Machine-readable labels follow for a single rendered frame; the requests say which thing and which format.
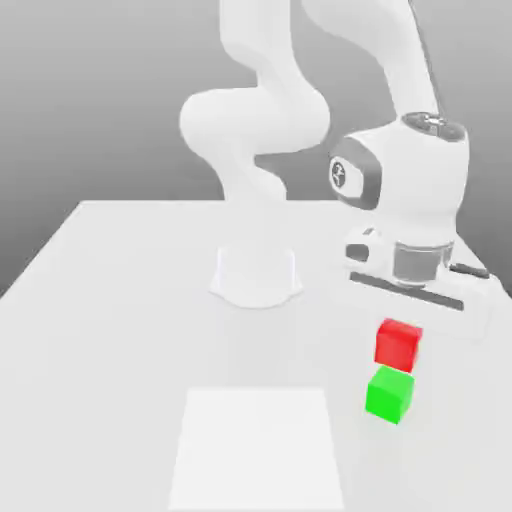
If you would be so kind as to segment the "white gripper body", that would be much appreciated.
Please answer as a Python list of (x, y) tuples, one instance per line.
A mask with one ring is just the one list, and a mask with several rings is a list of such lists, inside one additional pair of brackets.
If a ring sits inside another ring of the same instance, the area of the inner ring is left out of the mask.
[(489, 278), (449, 272), (423, 288), (406, 288), (385, 279), (351, 271), (346, 298), (378, 315), (473, 341), (485, 337), (501, 283)]

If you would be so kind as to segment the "small red cube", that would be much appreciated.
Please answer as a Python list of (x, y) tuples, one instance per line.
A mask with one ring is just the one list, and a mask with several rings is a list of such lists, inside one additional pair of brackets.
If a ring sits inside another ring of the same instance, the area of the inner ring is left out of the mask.
[(411, 373), (416, 361), (423, 329), (386, 318), (376, 334), (374, 361), (396, 370)]

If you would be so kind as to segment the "small green cube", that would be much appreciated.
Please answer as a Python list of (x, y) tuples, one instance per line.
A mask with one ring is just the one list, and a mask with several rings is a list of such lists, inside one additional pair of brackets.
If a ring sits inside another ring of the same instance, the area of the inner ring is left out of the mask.
[(365, 410), (399, 424), (410, 407), (415, 379), (409, 373), (382, 365), (367, 386)]

